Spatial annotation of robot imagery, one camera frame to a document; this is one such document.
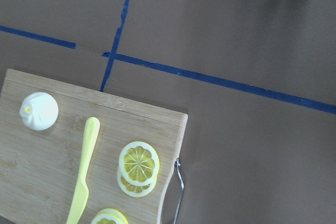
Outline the white steamed bun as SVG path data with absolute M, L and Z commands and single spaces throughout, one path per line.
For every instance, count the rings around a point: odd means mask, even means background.
M 58 104 L 54 97 L 46 92 L 34 92 L 21 104 L 19 115 L 23 124 L 35 131 L 50 128 L 57 120 Z

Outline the upper lemon slice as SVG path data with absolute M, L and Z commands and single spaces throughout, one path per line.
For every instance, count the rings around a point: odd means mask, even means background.
M 154 182 L 160 170 L 156 150 L 148 143 L 128 143 L 119 155 L 119 170 L 123 178 L 135 186 L 146 186 Z

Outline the lemon slice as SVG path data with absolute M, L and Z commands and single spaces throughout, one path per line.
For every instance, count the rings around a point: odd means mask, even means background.
M 154 182 L 160 170 L 156 150 L 148 143 L 128 143 L 119 155 L 119 170 L 123 178 L 135 186 L 146 186 Z
M 114 208 L 106 208 L 99 211 L 91 224 L 104 224 L 104 223 L 113 223 L 113 224 L 128 224 L 127 218 L 122 212 Z
M 157 179 L 155 179 L 152 183 L 145 186 L 136 186 L 127 180 L 125 180 L 120 172 L 117 170 L 117 180 L 120 189 L 130 197 L 133 198 L 141 198 L 148 194 L 150 194 L 156 186 Z

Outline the yellow plastic knife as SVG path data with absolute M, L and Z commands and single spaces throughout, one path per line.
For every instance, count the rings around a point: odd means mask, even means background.
M 78 223 L 86 207 L 89 197 L 86 178 L 99 130 L 100 121 L 96 117 L 90 117 L 86 120 L 82 138 L 78 176 L 66 223 Z

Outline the lower lemon slice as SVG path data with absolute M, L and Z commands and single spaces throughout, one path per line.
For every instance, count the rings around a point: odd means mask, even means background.
M 150 194 L 156 186 L 157 179 L 155 179 L 152 183 L 145 186 L 136 186 L 127 180 L 125 180 L 120 172 L 117 170 L 117 180 L 120 189 L 130 197 L 133 198 L 141 198 L 148 194 Z

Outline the bamboo cutting board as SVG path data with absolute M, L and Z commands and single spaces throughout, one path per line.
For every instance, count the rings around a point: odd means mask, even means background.
M 34 92 L 55 98 L 50 128 L 34 131 L 20 117 Z M 90 223 L 105 208 L 129 223 L 161 223 L 165 194 L 183 142 L 188 116 L 111 94 L 9 69 L 1 90 L 1 216 L 14 223 Z M 119 155 L 142 141 L 160 159 L 157 183 L 142 198 L 118 185 Z

